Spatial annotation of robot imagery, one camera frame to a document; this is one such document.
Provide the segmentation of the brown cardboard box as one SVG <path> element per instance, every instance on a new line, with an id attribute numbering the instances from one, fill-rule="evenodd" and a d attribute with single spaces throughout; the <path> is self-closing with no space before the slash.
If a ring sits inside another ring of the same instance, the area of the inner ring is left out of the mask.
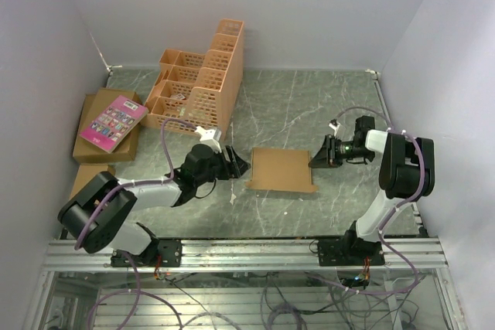
<path id="1" fill-rule="evenodd" d="M 312 182 L 307 150 L 284 148 L 252 149 L 249 189 L 277 192 L 314 193 L 318 186 Z"/>

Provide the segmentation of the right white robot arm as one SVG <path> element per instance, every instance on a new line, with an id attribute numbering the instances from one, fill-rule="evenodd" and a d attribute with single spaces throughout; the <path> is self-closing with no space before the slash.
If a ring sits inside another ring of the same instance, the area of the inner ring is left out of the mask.
<path id="1" fill-rule="evenodd" d="M 375 120 L 361 116 L 353 138 L 325 136 L 322 147 L 309 161 L 310 168 L 338 168 L 347 162 L 366 165 L 381 155 L 379 192 L 365 214 L 340 237 L 325 236 L 317 242 L 321 267 L 379 266 L 384 264 L 385 227 L 405 206 L 429 196 L 435 185 L 435 148 L 429 138 L 407 139 L 404 134 L 379 131 Z"/>

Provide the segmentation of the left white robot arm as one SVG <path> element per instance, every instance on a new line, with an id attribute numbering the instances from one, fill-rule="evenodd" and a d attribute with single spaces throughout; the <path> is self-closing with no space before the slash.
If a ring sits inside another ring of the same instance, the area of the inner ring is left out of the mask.
<path id="1" fill-rule="evenodd" d="M 76 249 L 98 253 L 111 248 L 112 267 L 178 267 L 181 243 L 129 221 L 131 211 L 182 206 L 197 199 L 200 186 L 239 179 L 250 167 L 231 146 L 214 151 L 194 145 L 181 166 L 160 179 L 124 180 L 99 172 L 61 208 L 57 219 L 76 238 Z"/>

